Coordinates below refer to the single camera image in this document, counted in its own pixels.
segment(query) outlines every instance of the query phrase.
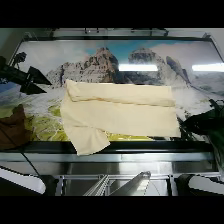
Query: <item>brown cloth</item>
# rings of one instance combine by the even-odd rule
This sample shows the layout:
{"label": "brown cloth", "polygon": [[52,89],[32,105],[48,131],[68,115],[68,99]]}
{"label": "brown cloth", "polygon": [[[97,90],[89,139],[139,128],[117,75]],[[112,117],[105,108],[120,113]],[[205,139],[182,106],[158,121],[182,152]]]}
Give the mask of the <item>brown cloth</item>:
{"label": "brown cloth", "polygon": [[19,104],[12,112],[10,117],[0,118],[0,149],[15,148],[30,140],[31,131],[26,130],[24,125],[26,116],[23,105]]}

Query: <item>beige cloth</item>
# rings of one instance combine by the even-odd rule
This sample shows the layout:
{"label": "beige cloth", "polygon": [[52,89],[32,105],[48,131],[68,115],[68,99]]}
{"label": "beige cloth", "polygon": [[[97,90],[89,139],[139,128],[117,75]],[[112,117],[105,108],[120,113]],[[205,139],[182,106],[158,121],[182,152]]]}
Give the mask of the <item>beige cloth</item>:
{"label": "beige cloth", "polygon": [[66,80],[61,104],[66,134],[78,155],[110,144],[105,131],[180,137],[171,87]]}

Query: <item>glass surface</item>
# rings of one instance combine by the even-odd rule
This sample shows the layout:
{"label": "glass surface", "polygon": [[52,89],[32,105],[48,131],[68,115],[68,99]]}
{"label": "glass surface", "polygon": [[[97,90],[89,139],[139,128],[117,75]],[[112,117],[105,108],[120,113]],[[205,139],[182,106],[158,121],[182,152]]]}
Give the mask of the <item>glass surface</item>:
{"label": "glass surface", "polygon": [[[170,32],[173,36],[187,36],[187,32]],[[222,63],[212,42],[172,39],[147,39],[163,37],[160,30],[90,30],[87,35],[108,36],[104,40],[72,40],[83,36],[84,30],[55,31],[53,37],[61,40],[41,39],[51,32],[31,33],[32,39],[24,41],[16,53],[27,54],[20,70],[27,72],[30,66],[39,69],[52,86],[40,85],[46,94],[26,95],[19,92],[14,83],[0,84],[0,117],[9,116],[11,110],[22,103],[27,119],[26,127],[33,131],[33,141],[68,141],[60,117],[60,102],[64,96],[65,79],[82,82],[133,83],[143,85],[167,85],[172,87],[176,101],[178,121],[211,109],[209,99],[224,100],[224,73],[193,71],[193,65]],[[190,32],[191,37],[203,37],[204,32]],[[136,40],[110,40],[109,36],[136,36]],[[121,64],[156,65],[158,71],[119,71]],[[173,140],[153,136],[126,136],[107,133],[109,140]],[[199,140],[203,137],[187,133],[182,140]]]}

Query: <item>cloth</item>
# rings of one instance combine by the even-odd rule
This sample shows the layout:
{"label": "cloth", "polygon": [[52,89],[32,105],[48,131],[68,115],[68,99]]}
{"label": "cloth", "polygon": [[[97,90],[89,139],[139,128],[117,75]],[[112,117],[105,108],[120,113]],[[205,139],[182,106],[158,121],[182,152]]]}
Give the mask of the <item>cloth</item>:
{"label": "cloth", "polygon": [[0,118],[0,149],[15,148],[30,140],[31,131],[26,130],[24,125],[26,117],[23,105],[19,104],[12,112],[10,117]]}
{"label": "cloth", "polygon": [[78,155],[108,146],[105,131],[180,137],[171,87],[66,80],[61,104],[66,134]]}

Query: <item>sky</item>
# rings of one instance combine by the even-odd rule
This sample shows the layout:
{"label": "sky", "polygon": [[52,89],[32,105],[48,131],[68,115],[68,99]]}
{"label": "sky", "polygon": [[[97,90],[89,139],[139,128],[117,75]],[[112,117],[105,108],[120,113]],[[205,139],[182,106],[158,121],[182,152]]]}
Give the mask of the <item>sky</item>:
{"label": "sky", "polygon": [[108,47],[119,63],[128,63],[128,56],[140,47],[150,48],[163,59],[170,56],[178,60],[182,68],[189,69],[194,64],[221,63],[214,46],[210,42],[176,40],[60,40],[24,42],[18,53],[25,52],[26,60],[20,63],[22,71],[30,66],[44,75],[56,70],[65,62],[84,61],[96,53],[97,48]]}

